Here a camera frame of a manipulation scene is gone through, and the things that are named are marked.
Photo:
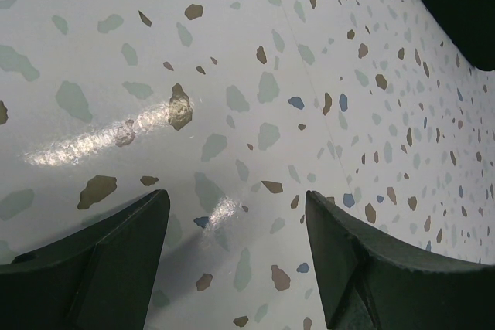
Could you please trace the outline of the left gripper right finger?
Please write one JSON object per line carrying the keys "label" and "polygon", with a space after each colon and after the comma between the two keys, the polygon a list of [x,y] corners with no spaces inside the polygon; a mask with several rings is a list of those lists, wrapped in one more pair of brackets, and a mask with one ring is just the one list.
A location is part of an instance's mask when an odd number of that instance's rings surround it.
{"label": "left gripper right finger", "polygon": [[492,329],[494,267],[428,252],[306,193],[328,329]]}

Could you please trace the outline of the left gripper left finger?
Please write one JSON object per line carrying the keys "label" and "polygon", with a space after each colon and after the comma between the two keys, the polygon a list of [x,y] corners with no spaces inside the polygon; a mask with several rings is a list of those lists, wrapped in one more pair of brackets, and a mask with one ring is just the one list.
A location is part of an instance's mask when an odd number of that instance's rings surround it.
{"label": "left gripper left finger", "polygon": [[3,329],[142,329],[170,212],[155,190],[1,266]]}

